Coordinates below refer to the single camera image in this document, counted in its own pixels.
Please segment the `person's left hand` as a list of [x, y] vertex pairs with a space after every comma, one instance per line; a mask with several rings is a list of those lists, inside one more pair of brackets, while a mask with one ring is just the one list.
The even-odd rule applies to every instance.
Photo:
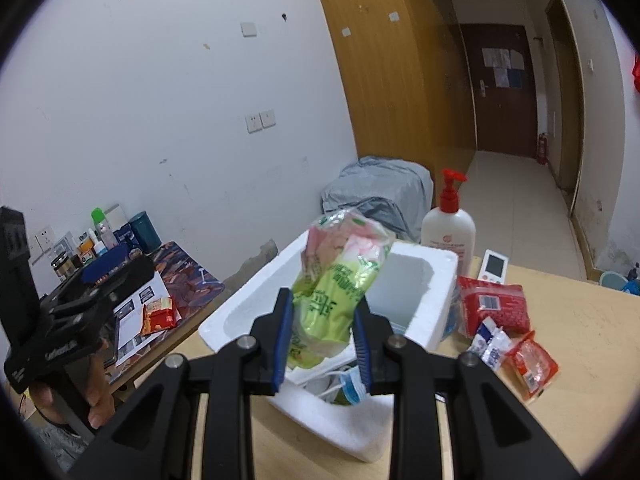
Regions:
[[[95, 353], [88, 356], [84, 364], [84, 372], [84, 378], [81, 379], [80, 384], [84, 387], [84, 398], [90, 405], [88, 424], [93, 429], [99, 429], [115, 414], [114, 399], [110, 393], [101, 357]], [[68, 425], [64, 414], [55, 407], [53, 391], [48, 385], [34, 385], [28, 391], [32, 403], [42, 417], [53, 425]]]

